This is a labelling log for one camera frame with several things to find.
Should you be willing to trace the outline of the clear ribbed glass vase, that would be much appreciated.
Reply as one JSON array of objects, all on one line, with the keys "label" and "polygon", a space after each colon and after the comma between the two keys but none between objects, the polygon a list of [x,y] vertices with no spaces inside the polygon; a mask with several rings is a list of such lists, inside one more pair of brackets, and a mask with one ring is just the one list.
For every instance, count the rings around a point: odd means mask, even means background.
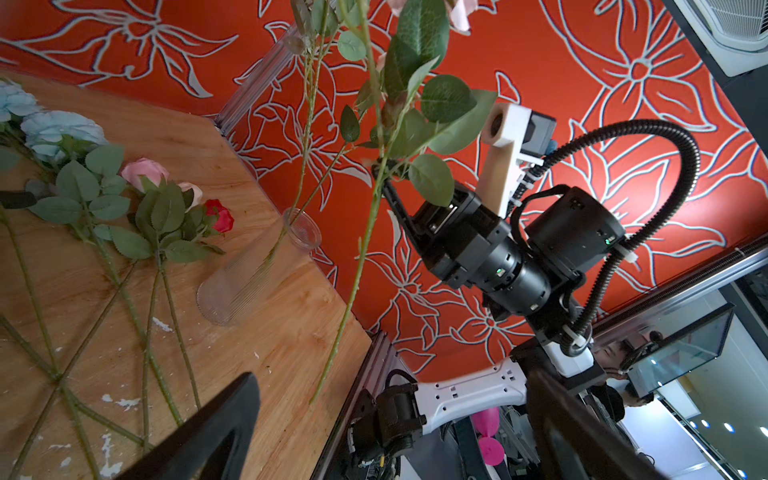
[{"label": "clear ribbed glass vase", "polygon": [[319,227],[305,211],[285,210],[268,229],[202,282],[196,297],[200,313],[211,323],[227,327],[254,319],[321,241]]}]

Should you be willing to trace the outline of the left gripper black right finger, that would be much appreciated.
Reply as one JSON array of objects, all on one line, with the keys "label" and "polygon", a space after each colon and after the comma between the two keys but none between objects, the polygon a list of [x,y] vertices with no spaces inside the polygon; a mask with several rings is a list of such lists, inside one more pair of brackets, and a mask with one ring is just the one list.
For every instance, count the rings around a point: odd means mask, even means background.
[{"label": "left gripper black right finger", "polygon": [[664,476],[541,370],[527,376],[526,408],[546,479]]}]

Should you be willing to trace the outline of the white rose stem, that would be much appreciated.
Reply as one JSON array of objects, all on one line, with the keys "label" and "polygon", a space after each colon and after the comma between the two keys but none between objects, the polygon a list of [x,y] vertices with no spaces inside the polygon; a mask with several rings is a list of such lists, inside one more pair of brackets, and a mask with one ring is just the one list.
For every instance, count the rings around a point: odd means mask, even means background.
[{"label": "white rose stem", "polygon": [[321,71],[325,57],[328,55],[332,43],[339,30],[340,14],[338,13],[338,1],[292,1],[291,7],[298,21],[301,36],[301,57],[304,61],[304,100],[306,102],[306,121],[301,137],[301,169],[298,189],[289,209],[287,218],[281,216],[282,226],[277,239],[268,251],[265,259],[259,266],[259,272],[269,274],[276,257],[280,251],[283,240],[288,236],[289,230],[298,223],[298,218],[308,209],[314,198],[318,195],[330,175],[331,169],[337,163],[335,158],[325,169],[323,176],[314,189],[303,198],[303,190],[306,185],[306,176],[309,172],[310,160],[313,151],[314,123],[317,114],[317,96],[320,91]]}]

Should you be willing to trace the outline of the pink peony stem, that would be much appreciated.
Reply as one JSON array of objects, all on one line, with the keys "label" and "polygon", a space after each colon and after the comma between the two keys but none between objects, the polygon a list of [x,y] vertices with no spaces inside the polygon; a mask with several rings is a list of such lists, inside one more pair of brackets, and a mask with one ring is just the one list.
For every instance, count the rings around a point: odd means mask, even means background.
[{"label": "pink peony stem", "polygon": [[367,1],[339,1],[331,7],[341,32],[328,31],[324,25],[313,28],[316,40],[333,39],[342,57],[366,65],[368,79],[355,105],[342,111],[340,133],[347,147],[374,153],[374,183],[357,244],[355,275],[319,388],[325,384],[352,317],[385,184],[407,181],[427,203],[447,205],[454,192],[453,176],[433,143],[453,127],[481,126],[470,117],[480,103],[466,82],[452,75],[430,75],[444,61],[451,33],[470,34],[469,18],[479,10],[479,2],[390,1],[387,5],[398,21],[381,55],[375,53]]}]

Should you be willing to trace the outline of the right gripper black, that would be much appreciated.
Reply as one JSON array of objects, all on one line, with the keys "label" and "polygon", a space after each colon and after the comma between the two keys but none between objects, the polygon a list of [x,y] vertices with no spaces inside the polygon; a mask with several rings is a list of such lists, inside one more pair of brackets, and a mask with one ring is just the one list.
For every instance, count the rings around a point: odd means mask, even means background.
[{"label": "right gripper black", "polygon": [[425,202],[408,214],[389,179],[382,196],[427,269],[451,288],[510,284],[510,227],[478,195],[456,184],[446,207]]}]

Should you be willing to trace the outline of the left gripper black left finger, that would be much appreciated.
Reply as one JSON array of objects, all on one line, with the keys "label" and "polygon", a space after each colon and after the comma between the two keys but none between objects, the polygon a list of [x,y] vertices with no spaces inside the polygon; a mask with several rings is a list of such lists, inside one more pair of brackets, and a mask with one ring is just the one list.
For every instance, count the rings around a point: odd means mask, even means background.
[{"label": "left gripper black left finger", "polygon": [[251,372],[239,375],[121,479],[239,479],[260,410]]}]

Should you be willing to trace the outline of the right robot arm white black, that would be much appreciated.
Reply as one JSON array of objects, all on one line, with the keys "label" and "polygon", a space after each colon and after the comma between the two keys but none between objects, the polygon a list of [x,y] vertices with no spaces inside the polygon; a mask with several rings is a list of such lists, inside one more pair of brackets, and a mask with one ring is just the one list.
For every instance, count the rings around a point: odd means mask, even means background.
[{"label": "right robot arm white black", "polygon": [[[627,234],[594,197],[564,184],[548,189],[551,206],[529,226],[520,226],[525,207],[537,197],[533,184],[555,165],[600,142],[634,135],[669,141],[681,161],[673,190],[639,230]],[[428,270],[452,288],[480,289],[494,319],[524,318],[539,337],[546,363],[566,379],[593,367],[591,324],[610,281],[682,207],[700,163],[688,130],[669,121],[635,119],[585,133],[538,158],[499,212],[485,205],[481,192],[458,184],[451,185],[446,201],[425,203],[415,215],[407,213],[390,182],[381,193]],[[511,358],[449,383],[408,378],[387,385],[347,430],[350,460],[353,465],[392,461],[451,421],[525,400],[524,373]]]}]

